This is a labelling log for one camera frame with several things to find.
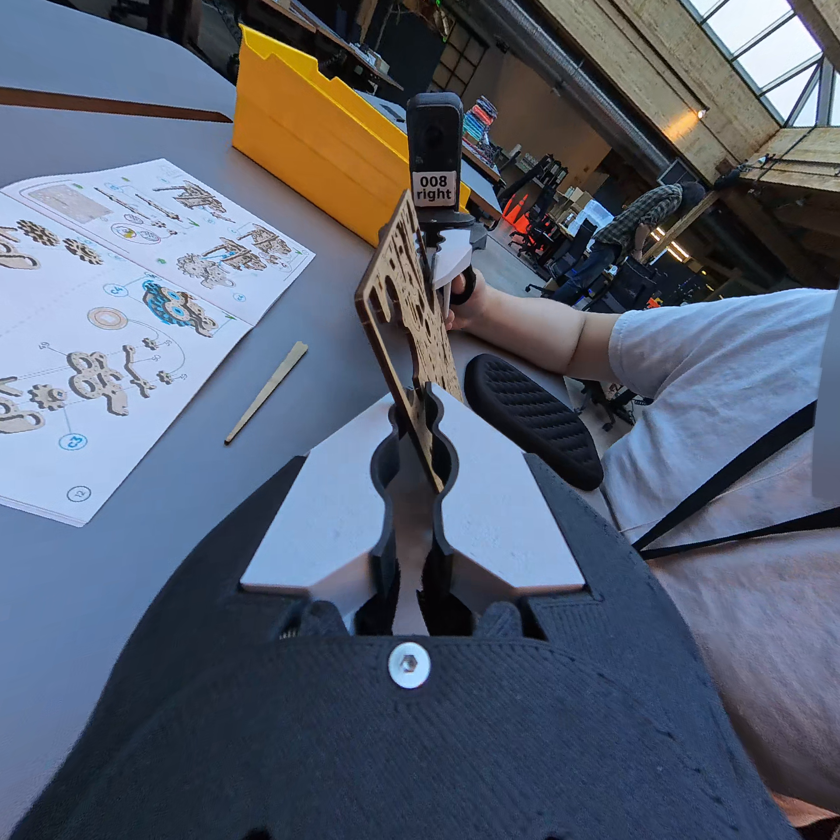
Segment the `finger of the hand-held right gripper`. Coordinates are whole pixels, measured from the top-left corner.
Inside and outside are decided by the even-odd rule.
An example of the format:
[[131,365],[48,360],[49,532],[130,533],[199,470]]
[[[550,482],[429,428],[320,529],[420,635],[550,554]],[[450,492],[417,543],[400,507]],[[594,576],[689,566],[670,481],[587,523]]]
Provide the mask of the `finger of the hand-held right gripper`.
[[440,289],[471,266],[473,246],[468,229],[444,229],[433,259],[432,288]]

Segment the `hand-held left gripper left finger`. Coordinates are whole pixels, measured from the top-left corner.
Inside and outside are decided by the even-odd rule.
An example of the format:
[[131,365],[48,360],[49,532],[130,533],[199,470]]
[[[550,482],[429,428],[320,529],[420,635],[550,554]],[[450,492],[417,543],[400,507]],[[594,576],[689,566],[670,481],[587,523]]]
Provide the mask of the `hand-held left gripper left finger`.
[[392,502],[400,468],[385,395],[314,447],[240,578],[248,592],[334,604],[345,622],[394,573]]

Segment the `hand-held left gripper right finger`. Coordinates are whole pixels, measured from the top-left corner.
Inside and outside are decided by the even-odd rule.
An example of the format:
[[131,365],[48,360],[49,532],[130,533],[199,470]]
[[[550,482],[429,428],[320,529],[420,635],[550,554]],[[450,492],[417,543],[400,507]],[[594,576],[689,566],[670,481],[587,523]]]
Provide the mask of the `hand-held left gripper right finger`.
[[450,591],[473,613],[494,602],[580,592],[584,576],[525,453],[459,399],[427,384],[435,443],[449,458],[434,537]]

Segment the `wooden puzzle part sheet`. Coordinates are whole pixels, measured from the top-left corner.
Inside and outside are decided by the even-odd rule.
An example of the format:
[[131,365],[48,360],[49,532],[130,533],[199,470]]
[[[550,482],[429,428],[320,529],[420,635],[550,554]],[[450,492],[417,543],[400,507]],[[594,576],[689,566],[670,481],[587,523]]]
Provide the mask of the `wooden puzzle part sheet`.
[[[429,279],[430,268],[410,192],[405,190],[381,230],[377,249],[354,293],[354,305],[389,387],[401,428],[412,439],[432,486],[441,492],[445,480],[434,467],[426,387],[437,384],[459,401],[463,396],[441,300]],[[380,331],[383,323],[393,323],[403,331],[413,362],[407,384],[401,381],[385,346]]]

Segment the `person's right forearm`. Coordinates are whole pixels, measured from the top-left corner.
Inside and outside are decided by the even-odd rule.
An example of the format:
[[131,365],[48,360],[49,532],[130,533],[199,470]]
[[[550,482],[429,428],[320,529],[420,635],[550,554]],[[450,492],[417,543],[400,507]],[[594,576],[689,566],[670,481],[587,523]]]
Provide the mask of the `person's right forearm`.
[[555,374],[581,380],[620,380],[609,351],[619,315],[490,291],[480,323],[489,330],[487,342]]

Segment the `grey desk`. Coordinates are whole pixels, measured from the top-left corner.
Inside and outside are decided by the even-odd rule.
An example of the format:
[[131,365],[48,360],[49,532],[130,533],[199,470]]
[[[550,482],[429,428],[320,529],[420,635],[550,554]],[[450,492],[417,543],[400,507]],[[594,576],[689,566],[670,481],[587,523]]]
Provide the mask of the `grey desk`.
[[51,2],[3,1],[1,103],[231,123],[236,89],[170,40]]
[[[2,838],[573,838],[582,775],[543,641],[432,638],[394,685],[388,637],[242,592],[291,456],[382,391],[353,325],[365,246],[230,146],[231,127],[4,110],[2,183],[168,158],[326,267],[224,362],[93,522],[2,513]],[[301,341],[308,352],[224,446]]]

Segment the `person's right hand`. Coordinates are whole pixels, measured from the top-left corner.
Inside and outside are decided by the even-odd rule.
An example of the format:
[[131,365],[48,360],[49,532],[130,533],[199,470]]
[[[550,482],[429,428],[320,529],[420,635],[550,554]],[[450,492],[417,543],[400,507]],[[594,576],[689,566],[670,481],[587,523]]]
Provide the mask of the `person's right hand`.
[[[465,297],[470,277],[475,280],[472,291],[465,301],[457,303],[456,299]],[[485,340],[494,328],[499,313],[504,313],[510,297],[505,291],[487,284],[480,270],[466,270],[451,283],[446,330],[468,333]]]

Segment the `stack of colourful fabric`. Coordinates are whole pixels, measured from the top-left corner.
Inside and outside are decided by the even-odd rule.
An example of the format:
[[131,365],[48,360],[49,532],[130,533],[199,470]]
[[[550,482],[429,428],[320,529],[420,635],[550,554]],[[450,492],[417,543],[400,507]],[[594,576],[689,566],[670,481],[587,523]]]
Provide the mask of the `stack of colourful fabric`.
[[489,129],[497,119],[496,107],[485,97],[479,97],[464,115],[464,135],[474,145],[488,145]]

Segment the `background work table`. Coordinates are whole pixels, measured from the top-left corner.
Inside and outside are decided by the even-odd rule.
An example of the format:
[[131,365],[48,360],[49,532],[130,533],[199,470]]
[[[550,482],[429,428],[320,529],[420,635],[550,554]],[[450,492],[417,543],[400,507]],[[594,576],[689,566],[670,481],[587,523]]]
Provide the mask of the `background work table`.
[[465,142],[461,143],[461,180],[470,189],[469,200],[483,214],[494,220],[501,219],[502,208],[496,193],[500,176],[483,163]]

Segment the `group of black office chairs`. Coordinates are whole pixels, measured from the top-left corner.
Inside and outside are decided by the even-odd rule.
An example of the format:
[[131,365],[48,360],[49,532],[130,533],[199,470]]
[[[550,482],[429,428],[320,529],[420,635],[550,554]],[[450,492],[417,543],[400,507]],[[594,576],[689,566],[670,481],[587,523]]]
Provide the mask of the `group of black office chairs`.
[[581,192],[563,196],[540,215],[529,213],[523,219],[524,229],[510,235],[509,245],[530,266],[546,266],[559,250],[571,245],[574,236],[569,233],[569,226],[591,200],[591,194]]

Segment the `yellow plastic bin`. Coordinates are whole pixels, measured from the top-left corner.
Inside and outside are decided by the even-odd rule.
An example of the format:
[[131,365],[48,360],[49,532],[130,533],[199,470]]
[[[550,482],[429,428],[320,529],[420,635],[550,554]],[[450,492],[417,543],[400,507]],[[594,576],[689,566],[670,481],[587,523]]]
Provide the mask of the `yellow plastic bin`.
[[399,128],[314,57],[248,27],[233,145],[370,245],[411,195],[406,114]]

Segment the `thin wooden stick tool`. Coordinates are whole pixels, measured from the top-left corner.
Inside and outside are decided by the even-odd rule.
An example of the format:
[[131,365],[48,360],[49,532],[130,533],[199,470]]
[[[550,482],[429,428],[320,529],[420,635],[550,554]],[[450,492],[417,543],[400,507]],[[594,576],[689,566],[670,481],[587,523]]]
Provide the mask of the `thin wooden stick tool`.
[[284,360],[279,364],[276,370],[272,373],[268,381],[260,389],[252,403],[245,410],[245,413],[239,418],[232,431],[224,439],[224,446],[229,446],[243,428],[249,423],[251,418],[257,411],[265,404],[270,395],[277,389],[280,383],[288,376],[299,361],[308,352],[308,345],[298,341],[296,342]]

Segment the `puzzle instruction booklet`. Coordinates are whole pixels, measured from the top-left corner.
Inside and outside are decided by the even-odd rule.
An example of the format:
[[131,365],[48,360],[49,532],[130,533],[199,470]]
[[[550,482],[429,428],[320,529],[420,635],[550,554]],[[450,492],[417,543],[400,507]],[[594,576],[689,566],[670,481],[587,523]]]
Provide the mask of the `puzzle instruction booklet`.
[[165,159],[4,186],[2,505],[89,522],[314,258]]

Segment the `skylight window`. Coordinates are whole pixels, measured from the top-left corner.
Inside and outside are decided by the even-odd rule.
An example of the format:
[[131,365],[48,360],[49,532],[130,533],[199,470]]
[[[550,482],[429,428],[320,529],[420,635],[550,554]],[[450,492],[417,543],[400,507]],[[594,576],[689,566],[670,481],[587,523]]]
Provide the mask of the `skylight window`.
[[682,5],[782,128],[838,128],[838,64],[790,2]]

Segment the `metal ventilation duct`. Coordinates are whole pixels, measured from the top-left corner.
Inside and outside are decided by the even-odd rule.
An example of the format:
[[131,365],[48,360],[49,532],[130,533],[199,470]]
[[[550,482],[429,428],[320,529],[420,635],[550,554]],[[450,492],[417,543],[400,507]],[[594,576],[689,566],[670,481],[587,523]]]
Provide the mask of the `metal ventilation duct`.
[[522,2],[497,2],[497,7],[498,17],[506,20],[524,60],[552,89],[569,99],[627,162],[647,178],[657,180],[675,156],[634,117],[614,86],[587,58],[576,57],[562,46]]

